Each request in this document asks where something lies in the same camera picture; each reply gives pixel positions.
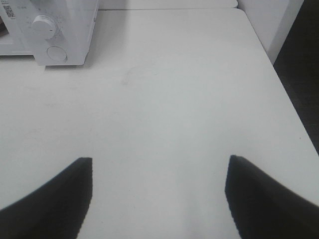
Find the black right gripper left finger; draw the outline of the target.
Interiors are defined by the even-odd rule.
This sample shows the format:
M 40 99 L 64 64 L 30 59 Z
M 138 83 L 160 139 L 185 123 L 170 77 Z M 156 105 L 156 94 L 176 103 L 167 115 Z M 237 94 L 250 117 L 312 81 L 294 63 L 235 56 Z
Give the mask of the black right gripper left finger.
M 75 239 L 93 194 L 91 158 L 78 158 L 41 187 L 1 209 L 2 239 Z

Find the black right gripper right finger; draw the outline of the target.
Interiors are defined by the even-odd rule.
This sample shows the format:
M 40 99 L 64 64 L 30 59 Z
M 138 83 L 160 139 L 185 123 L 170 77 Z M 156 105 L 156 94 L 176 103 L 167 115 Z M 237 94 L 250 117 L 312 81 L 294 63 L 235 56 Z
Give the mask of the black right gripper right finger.
M 232 155 L 225 196 L 242 239 L 317 239 L 319 208 L 244 157 Z

